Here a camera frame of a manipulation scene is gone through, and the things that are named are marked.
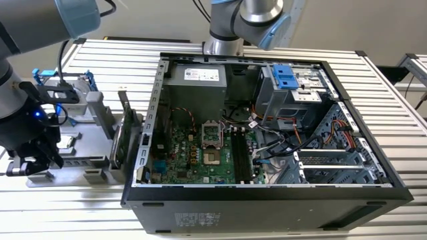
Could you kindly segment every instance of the motherboard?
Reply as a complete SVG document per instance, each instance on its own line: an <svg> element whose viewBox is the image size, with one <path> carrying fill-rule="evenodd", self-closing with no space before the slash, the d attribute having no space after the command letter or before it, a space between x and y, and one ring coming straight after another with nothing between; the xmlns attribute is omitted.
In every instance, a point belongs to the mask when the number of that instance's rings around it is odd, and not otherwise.
<svg viewBox="0 0 427 240"><path fill-rule="evenodd" d="M232 129L220 129L219 133L218 139L214 126L206 127L204 134L202 127L196 129L196 133L179 126L172 129L168 159L154 161L154 184L236 184L242 175L236 173L239 169L247 169L244 174L254 184L264 183L262 167L252 166L250 162L252 149L258 146L255 132L239 131L239 135L244 137L244 146L235 142L236 133ZM220 140L220 145L206 146L203 136L212 141ZM234 153L236 148L246 154L238 161Z"/></svg>

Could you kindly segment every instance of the power supply label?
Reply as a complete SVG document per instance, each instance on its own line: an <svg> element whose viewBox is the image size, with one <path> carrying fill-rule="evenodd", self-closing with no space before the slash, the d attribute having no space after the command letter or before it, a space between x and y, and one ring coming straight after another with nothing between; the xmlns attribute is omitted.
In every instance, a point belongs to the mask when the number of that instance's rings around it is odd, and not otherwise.
<svg viewBox="0 0 427 240"><path fill-rule="evenodd" d="M220 71L218 69L187 68L184 80L220 81Z"/></svg>
<svg viewBox="0 0 427 240"><path fill-rule="evenodd" d="M179 227L218 226L222 214L219 212L176 212L175 220Z"/></svg>

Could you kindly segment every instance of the aluminum extrusion table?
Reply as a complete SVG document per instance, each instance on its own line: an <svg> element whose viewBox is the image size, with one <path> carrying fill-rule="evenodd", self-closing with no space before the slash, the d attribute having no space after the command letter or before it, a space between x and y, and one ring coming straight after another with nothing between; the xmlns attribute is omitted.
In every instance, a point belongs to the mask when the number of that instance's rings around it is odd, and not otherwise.
<svg viewBox="0 0 427 240"><path fill-rule="evenodd" d="M74 44L64 71L95 74L104 104L120 111L118 90L146 114L160 52L199 54L192 43L87 40ZM350 232L288 235L147 235L132 211L120 207L123 186L27 188L26 178L0 177L0 238L88 239L427 239L427 123L363 52L247 46L247 57L327 61L415 200Z"/></svg>

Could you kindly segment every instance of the blue cap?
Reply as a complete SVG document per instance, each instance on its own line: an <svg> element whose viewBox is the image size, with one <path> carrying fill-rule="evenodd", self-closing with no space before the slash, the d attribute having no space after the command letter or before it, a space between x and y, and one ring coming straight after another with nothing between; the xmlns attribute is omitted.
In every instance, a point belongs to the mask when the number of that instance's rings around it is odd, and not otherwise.
<svg viewBox="0 0 427 240"><path fill-rule="evenodd" d="M211 0L211 4L223 4L235 0Z"/></svg>
<svg viewBox="0 0 427 240"><path fill-rule="evenodd" d="M78 39L100 27L100 10L95 0L55 0L55 2L71 38Z"/></svg>
<svg viewBox="0 0 427 240"><path fill-rule="evenodd" d="M270 28L270 31L262 38L258 47L266 51L274 49L278 46L279 41L283 39L290 25L291 16L283 13L276 22L274 23L272 27Z"/></svg>

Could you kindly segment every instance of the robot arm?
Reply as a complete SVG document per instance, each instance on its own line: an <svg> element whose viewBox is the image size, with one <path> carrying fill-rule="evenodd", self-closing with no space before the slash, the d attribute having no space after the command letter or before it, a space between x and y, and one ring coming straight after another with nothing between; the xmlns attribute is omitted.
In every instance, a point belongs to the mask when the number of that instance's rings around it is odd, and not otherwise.
<svg viewBox="0 0 427 240"><path fill-rule="evenodd" d="M291 24L283 12L284 0L211 0L210 39L203 53L239 56L243 40L270 51Z"/></svg>
<svg viewBox="0 0 427 240"><path fill-rule="evenodd" d="M3 0L0 3L0 145L15 161L8 176L28 176L64 164L58 116L42 104L78 103L76 92L64 83L58 87L23 82L7 57L78 38L100 26L95 0ZM63 93L55 99L48 91Z"/></svg>

